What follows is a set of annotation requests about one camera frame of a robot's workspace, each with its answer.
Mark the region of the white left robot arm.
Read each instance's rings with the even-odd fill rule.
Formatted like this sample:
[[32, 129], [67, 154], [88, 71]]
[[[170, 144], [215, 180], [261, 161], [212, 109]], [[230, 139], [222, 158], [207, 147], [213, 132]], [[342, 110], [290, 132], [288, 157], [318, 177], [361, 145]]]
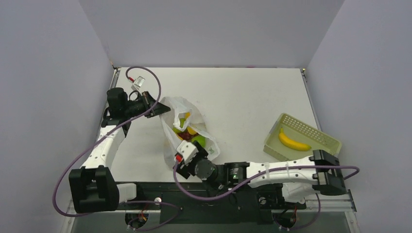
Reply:
[[69, 173], [73, 205], [79, 214], [115, 211], [123, 202], [134, 209], [144, 205], [145, 195], [137, 190], [137, 185], [116, 183], [110, 168], [132, 118], [152, 118], [171, 111], [147, 91], [139, 93], [135, 100], [130, 100], [120, 87], [111, 88], [106, 94], [108, 107], [101, 123], [100, 143], [92, 148], [80, 168]]

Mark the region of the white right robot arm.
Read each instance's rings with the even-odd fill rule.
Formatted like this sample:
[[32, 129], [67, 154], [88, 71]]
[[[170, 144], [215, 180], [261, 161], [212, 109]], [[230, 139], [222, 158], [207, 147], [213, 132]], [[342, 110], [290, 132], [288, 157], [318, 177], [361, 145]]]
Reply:
[[208, 159], [208, 152], [197, 142], [182, 141], [176, 148], [173, 177], [195, 176], [214, 188], [227, 188], [223, 194], [214, 197], [200, 197], [178, 188], [187, 196], [201, 201], [215, 201], [245, 187], [256, 189], [270, 184], [280, 184], [282, 189], [274, 194], [274, 201], [280, 207], [300, 202], [306, 196], [322, 194], [339, 196], [346, 193], [343, 166], [338, 158], [324, 150], [314, 150], [310, 156], [275, 163], [232, 162], [217, 165]]

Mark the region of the white plastic bag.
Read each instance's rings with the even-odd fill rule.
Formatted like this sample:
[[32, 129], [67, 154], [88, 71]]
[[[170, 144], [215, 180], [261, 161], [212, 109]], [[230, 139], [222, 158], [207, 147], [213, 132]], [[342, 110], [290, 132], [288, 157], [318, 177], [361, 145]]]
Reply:
[[164, 97], [161, 103], [170, 111], [160, 115], [164, 135], [164, 160], [169, 168], [174, 166], [176, 148], [182, 140], [192, 141], [195, 137], [208, 152], [210, 160], [216, 159], [221, 150], [215, 137], [206, 128], [206, 122], [199, 109], [183, 97]]

